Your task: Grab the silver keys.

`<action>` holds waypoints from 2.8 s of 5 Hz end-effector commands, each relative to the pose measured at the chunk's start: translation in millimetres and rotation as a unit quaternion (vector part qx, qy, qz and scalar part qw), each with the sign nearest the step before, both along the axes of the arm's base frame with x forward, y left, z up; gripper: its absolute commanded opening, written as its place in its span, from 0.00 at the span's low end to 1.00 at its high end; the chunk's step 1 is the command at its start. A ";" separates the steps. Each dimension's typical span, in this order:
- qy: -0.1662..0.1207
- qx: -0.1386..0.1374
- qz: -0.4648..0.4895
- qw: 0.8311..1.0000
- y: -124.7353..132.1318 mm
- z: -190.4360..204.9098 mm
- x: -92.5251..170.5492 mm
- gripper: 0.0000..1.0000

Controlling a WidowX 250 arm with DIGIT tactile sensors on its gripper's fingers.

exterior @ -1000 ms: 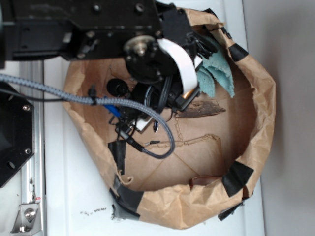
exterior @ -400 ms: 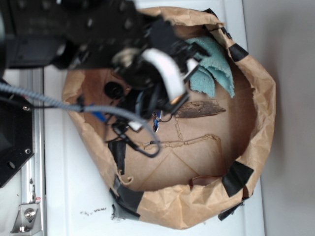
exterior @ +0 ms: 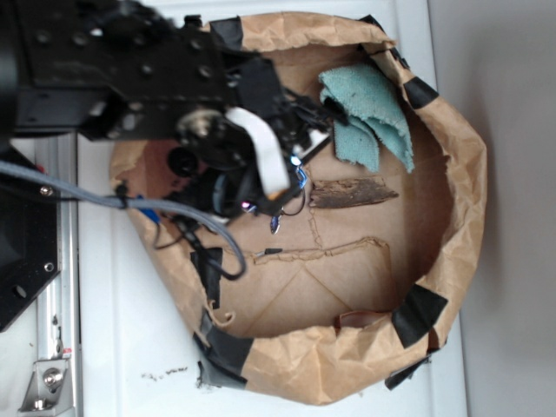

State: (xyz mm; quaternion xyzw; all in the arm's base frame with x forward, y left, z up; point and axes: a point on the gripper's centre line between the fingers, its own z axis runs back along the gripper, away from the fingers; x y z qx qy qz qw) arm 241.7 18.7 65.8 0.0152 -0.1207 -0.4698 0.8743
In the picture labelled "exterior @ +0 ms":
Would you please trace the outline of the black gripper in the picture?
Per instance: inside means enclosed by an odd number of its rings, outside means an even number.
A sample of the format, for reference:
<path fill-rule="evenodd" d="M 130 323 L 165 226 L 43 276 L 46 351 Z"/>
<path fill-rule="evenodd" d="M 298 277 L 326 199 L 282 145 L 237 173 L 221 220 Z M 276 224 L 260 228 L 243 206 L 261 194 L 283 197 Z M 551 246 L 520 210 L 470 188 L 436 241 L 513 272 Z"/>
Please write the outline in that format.
<path fill-rule="evenodd" d="M 226 220 L 242 212 L 275 216 L 300 194 L 295 173 L 330 141 L 342 109 L 284 87 L 273 63 L 254 58 L 227 74 L 236 102 L 198 109 L 177 124 L 180 147 L 168 165 L 186 185 L 169 194 Z"/>

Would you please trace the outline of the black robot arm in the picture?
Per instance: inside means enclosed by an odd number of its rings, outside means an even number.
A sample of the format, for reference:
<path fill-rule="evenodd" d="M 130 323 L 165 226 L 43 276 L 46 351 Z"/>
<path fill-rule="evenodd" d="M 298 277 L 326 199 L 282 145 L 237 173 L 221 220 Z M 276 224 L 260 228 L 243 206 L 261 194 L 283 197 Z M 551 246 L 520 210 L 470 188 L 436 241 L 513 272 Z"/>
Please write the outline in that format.
<path fill-rule="evenodd" d="M 1 137 L 174 139 L 169 200 L 230 220 L 278 215 L 331 135 L 333 109 L 242 46 L 239 19 L 176 25 L 137 1 L 1 4 Z"/>

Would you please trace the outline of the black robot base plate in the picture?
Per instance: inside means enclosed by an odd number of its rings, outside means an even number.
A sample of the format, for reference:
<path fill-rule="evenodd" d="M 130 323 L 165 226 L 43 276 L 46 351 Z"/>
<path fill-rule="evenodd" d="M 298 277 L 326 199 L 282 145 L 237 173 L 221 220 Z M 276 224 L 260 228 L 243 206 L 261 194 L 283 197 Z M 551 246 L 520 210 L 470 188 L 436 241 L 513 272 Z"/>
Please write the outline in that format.
<path fill-rule="evenodd" d="M 1 175 L 1 330 L 6 331 L 59 271 L 56 191 Z"/>

